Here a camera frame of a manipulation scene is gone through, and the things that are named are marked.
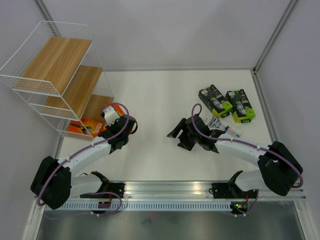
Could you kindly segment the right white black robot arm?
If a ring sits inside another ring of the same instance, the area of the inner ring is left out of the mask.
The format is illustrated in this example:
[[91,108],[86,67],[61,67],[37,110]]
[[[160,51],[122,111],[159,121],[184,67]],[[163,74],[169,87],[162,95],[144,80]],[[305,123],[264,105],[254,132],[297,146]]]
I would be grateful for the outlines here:
[[198,144],[205,151],[233,156],[256,166],[256,170],[239,170],[228,180],[228,192],[235,198],[253,190],[270,190],[284,197],[292,188],[303,185],[302,166],[279,141],[267,145],[246,142],[224,130],[208,127],[198,115],[182,118],[167,137],[178,138],[178,147],[187,151]]

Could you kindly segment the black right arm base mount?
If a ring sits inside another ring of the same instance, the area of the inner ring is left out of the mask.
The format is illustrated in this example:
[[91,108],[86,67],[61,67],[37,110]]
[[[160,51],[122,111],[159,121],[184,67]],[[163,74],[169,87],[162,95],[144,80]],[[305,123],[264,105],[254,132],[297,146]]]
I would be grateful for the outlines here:
[[228,184],[227,182],[213,182],[208,190],[214,199],[255,199],[257,190],[242,191],[237,186]]

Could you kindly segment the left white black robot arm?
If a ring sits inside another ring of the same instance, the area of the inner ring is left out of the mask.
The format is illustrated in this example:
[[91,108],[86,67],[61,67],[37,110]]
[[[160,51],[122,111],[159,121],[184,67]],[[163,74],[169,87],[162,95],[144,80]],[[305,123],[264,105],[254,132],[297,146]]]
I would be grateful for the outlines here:
[[88,145],[65,157],[45,157],[35,174],[30,189],[39,206],[60,208],[69,198],[104,198],[109,193],[109,179],[98,171],[79,175],[97,160],[120,150],[137,130],[137,120],[128,115],[118,118]]

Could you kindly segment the orange Gillette Fusion5 razor box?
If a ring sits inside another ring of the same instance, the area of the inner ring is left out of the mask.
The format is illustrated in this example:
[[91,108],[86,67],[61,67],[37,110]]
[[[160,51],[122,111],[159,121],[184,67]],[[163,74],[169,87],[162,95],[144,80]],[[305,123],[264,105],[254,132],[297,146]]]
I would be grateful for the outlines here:
[[117,112],[117,114],[121,117],[125,115],[125,112],[121,108],[119,104],[115,104],[114,102],[106,102],[101,110],[101,116],[106,118],[106,115],[111,115],[113,112]]

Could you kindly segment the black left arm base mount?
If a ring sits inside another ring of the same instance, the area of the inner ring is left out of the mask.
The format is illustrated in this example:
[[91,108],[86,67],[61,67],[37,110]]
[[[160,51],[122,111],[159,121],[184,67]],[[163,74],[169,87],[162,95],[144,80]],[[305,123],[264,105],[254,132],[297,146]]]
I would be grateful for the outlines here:
[[124,197],[125,193],[125,186],[126,184],[124,182],[110,182],[108,186],[103,186],[101,187],[97,192],[99,194],[97,195],[92,195],[92,194],[82,194],[80,195],[80,198],[82,199],[113,199],[116,198],[114,195],[110,193],[117,194],[121,199]]

